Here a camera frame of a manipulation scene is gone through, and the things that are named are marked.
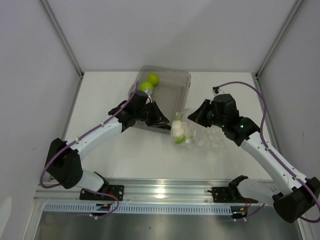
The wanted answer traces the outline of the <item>grey plastic food bin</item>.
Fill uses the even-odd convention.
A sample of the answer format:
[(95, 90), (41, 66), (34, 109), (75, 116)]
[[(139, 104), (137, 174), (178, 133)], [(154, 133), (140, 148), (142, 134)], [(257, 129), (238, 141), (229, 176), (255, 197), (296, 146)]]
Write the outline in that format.
[[(191, 85), (191, 74), (176, 69), (145, 65), (140, 69), (135, 81), (139, 84), (146, 82), (150, 73), (155, 73), (159, 77), (159, 83), (154, 87), (151, 99), (157, 103), (161, 112), (169, 120), (168, 124), (171, 126), (176, 113), (182, 112), (185, 109)], [(170, 130), (147, 127), (141, 121), (137, 121), (134, 127), (159, 133), (171, 133)]]

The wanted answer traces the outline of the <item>clear dotted zip bag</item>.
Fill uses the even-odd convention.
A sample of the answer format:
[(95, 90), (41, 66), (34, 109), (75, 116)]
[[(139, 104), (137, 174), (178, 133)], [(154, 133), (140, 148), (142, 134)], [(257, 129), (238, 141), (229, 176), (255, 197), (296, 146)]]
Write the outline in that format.
[(178, 145), (184, 146), (189, 149), (199, 149), (204, 151), (215, 151), (226, 146), (223, 138), (223, 132), (220, 130), (220, 128), (216, 126), (203, 127), (188, 119), (188, 116), (193, 113), (192, 109), (186, 108), (184, 111), (177, 113), (183, 113), (182, 121), (186, 122), (186, 143)]

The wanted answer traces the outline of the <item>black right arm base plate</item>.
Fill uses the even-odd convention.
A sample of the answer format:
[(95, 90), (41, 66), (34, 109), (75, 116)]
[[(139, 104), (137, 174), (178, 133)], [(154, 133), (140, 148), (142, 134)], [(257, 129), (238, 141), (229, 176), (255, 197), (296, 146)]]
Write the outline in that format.
[(237, 188), (228, 186), (214, 186), (207, 190), (211, 194), (214, 203), (239, 203), (256, 204), (257, 200), (244, 198)]

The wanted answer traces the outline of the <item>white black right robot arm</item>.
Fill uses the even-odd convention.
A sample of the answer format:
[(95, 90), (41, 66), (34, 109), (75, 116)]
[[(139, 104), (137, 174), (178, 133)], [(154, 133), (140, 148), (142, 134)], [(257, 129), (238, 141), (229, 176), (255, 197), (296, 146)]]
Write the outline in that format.
[(228, 189), (234, 202), (243, 198), (272, 205), (286, 222), (293, 223), (313, 206), (319, 206), (320, 181), (308, 178), (293, 167), (273, 146), (264, 144), (262, 130), (248, 117), (240, 116), (236, 101), (230, 94), (218, 94), (206, 99), (188, 116), (203, 127), (216, 126), (237, 146), (249, 153), (271, 176), (276, 192), (268, 186), (246, 178)]

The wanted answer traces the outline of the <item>left aluminium frame post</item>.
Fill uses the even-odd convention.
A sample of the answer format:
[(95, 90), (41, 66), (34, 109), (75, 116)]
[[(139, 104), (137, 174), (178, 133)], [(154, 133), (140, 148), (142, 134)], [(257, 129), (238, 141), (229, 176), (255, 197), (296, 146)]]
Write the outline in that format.
[(82, 71), (80, 64), (74, 54), (74, 51), (71, 48), (69, 41), (67, 40), (63, 29), (49, 3), (48, 0), (38, 0), (41, 8), (44, 11), (55, 35), (57, 36), (66, 56), (68, 57), (69, 61), (71, 62), (74, 70), (76, 71), (77, 75), (82, 78), (84, 76), (84, 72)]

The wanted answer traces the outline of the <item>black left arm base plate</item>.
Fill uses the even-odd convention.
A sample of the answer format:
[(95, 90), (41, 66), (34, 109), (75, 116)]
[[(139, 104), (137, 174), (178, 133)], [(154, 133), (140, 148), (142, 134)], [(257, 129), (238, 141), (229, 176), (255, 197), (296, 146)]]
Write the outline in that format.
[(92, 193), (86, 189), (80, 191), (79, 199), (83, 201), (114, 201), (115, 199), (110, 196), (116, 197), (119, 201), (123, 200), (125, 186), (124, 185), (104, 185), (97, 193)]

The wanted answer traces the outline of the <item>right aluminium frame post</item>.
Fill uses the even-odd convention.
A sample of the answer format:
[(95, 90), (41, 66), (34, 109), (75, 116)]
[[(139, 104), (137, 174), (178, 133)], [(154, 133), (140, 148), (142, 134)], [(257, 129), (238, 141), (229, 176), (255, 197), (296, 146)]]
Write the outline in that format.
[(283, 24), (281, 25), (278, 33), (276, 34), (274, 40), (270, 48), (268, 49), (265, 57), (263, 58), (261, 64), (257, 72), (255, 73), (255, 78), (259, 80), (263, 75), (264, 71), (270, 64), (271, 60), (277, 53), (279, 47), (281, 46), (283, 40), (287, 36), (288, 32), (290, 31), (291, 27), (293, 26), (295, 20), (299, 16), (301, 10), (303, 9), (304, 5), (306, 4), (306, 0), (295, 0), (293, 6), (291, 7), (288, 15), (286, 16)]

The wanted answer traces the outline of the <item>purple eggplant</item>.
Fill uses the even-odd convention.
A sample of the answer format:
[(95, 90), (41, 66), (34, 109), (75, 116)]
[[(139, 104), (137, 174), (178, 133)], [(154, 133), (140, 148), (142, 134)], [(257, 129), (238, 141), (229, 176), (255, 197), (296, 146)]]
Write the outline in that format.
[(168, 125), (168, 124), (161, 124), (161, 125), (157, 125), (155, 126), (155, 128), (157, 129), (161, 129), (161, 130), (168, 130), (170, 131), (171, 130), (171, 126)]

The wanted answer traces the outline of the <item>aluminium mounting rail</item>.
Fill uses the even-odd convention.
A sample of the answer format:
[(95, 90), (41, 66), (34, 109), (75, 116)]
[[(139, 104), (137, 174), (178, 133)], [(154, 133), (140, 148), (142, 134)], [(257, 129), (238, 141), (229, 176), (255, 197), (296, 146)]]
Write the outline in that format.
[[(213, 201), (212, 187), (227, 187), (227, 180), (172, 180), (111, 178), (110, 185), (124, 186), (122, 203), (141, 204), (204, 204)], [(79, 202), (81, 189), (38, 186), (34, 201)]]

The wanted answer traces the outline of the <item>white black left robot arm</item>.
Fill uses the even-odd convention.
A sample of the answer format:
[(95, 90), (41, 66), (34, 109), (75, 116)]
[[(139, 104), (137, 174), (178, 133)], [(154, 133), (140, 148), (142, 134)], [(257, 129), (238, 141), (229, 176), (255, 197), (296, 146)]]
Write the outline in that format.
[(84, 170), (82, 160), (106, 140), (143, 122), (148, 127), (167, 125), (170, 121), (157, 103), (143, 92), (132, 93), (127, 100), (111, 109), (100, 124), (68, 141), (54, 139), (49, 147), (44, 173), (49, 173), (58, 186), (73, 187), (91, 193), (97, 200), (109, 197), (108, 181), (99, 173)]

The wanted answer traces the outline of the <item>green lime near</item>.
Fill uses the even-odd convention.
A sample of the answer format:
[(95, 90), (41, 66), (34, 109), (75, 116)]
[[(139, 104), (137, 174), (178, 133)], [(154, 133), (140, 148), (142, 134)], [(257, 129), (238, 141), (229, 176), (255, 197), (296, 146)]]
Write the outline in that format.
[(154, 86), (150, 82), (144, 81), (139, 85), (139, 90), (143, 92), (153, 92)]

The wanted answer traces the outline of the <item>aluminium frame post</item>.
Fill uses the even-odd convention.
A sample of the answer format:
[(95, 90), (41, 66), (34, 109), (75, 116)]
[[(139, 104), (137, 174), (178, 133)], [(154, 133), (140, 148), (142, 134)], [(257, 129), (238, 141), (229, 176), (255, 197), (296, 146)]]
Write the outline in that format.
[(287, 36), (288, 32), (290, 31), (291, 27), (293, 26), (295, 20), (299, 16), (301, 10), (303, 9), (304, 5), (306, 4), (306, 0), (295, 0), (293, 6), (291, 7), (288, 15), (286, 16), (283, 24), (281, 25), (278, 33), (276, 34), (274, 40), (270, 48), (268, 49), (265, 57), (263, 58), (261, 64), (257, 72), (255, 73), (255, 78), (259, 80), (263, 75), (264, 71), (270, 64), (271, 60), (277, 53), (279, 47), (281, 46), (283, 40)]
[(76, 71), (77, 75), (82, 78), (84, 76), (84, 72), (82, 71), (80, 64), (74, 54), (74, 51), (71, 48), (69, 41), (67, 40), (63, 29), (49, 3), (48, 0), (38, 0), (41, 8), (44, 11), (55, 35), (57, 36), (66, 56), (68, 57), (69, 61), (71, 62), (74, 70)]

